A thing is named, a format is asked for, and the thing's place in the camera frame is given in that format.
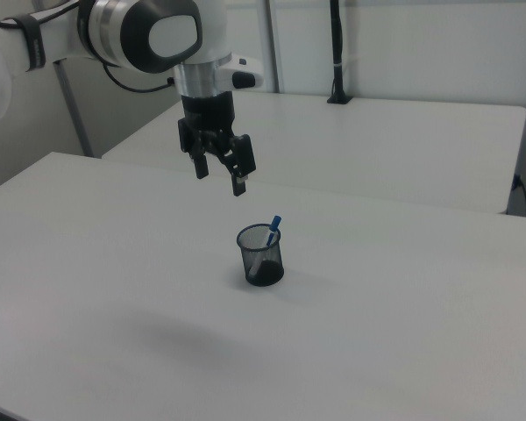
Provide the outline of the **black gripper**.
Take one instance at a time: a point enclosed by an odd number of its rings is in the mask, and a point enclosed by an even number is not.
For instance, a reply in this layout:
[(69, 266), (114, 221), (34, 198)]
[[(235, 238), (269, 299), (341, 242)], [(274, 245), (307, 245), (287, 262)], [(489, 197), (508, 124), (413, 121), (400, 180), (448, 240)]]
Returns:
[(243, 195), (249, 174), (256, 170), (256, 162), (250, 136), (233, 136), (235, 109), (232, 92), (210, 97), (182, 96), (181, 101), (184, 118), (178, 121), (180, 146), (193, 161), (196, 177), (202, 179), (209, 175), (199, 131), (218, 132), (210, 142), (210, 152), (230, 173), (233, 195)]

